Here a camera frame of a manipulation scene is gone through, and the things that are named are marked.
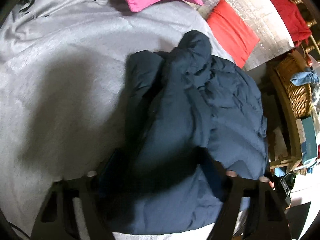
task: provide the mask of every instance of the blue cloth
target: blue cloth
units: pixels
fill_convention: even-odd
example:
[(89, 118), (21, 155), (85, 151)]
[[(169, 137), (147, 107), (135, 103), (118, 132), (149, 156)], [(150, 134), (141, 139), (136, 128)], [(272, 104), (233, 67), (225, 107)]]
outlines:
[(308, 168), (307, 169), (307, 173), (311, 173), (312, 174), (313, 173), (313, 167)]
[(290, 81), (295, 86), (301, 86), (308, 83), (316, 84), (319, 83), (319, 77), (311, 68), (305, 68), (305, 72), (299, 72), (292, 75)]
[(275, 168), (275, 175), (277, 177), (284, 176), (286, 174), (287, 167)]
[[(234, 63), (211, 55), (207, 36), (186, 33), (168, 52), (140, 51), (127, 61), (129, 168), (100, 210), (112, 232), (179, 233), (214, 223), (222, 203), (193, 154), (209, 154), (241, 177), (258, 179), (268, 161), (261, 93)], [(244, 198), (241, 210), (248, 208)]]

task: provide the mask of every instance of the bed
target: bed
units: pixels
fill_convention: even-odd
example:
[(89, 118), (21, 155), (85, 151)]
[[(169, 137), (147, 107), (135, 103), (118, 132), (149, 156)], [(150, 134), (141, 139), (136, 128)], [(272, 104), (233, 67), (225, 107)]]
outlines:
[[(246, 70), (292, 47), (270, 1), (229, 1), (249, 26), (268, 33)], [(127, 55), (171, 51), (192, 29), (209, 37), (213, 55), (233, 61), (184, 2), (135, 14), (123, 0), (20, 0), (0, 29), (0, 208), (7, 220), (30, 235), (52, 181), (86, 174), (123, 144)], [(205, 239), (212, 226), (116, 239)]]

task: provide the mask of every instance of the wooden shelf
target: wooden shelf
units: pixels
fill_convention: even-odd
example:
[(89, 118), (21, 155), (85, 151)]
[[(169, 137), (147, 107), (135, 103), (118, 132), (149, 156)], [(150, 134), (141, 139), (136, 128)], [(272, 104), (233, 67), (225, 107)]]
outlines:
[(302, 158), (302, 153), (296, 118), (293, 114), (287, 93), (285, 92), (284, 87), (282, 86), (281, 81), (279, 79), (279, 76), (273, 67), (268, 68), (268, 74), (276, 90), (276, 94), (279, 98), (281, 108), (284, 113), (284, 118), (287, 123), (290, 140), (290, 149), (288, 149), (289, 158), (286, 160), (271, 161), (270, 168), (274, 169), (279, 167), (285, 167), (292, 163), (295, 164)]

